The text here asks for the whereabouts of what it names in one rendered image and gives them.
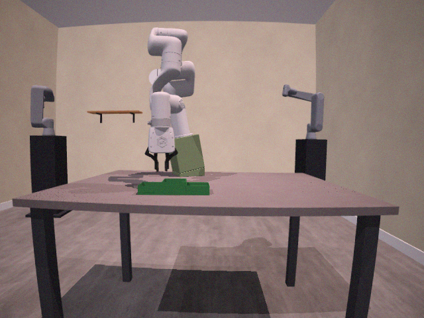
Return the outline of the green bin with label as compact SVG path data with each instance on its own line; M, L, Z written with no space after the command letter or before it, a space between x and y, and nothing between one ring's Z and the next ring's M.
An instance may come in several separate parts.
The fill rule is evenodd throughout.
M138 185L138 195L209 195L209 182L187 182L186 178L142 182Z

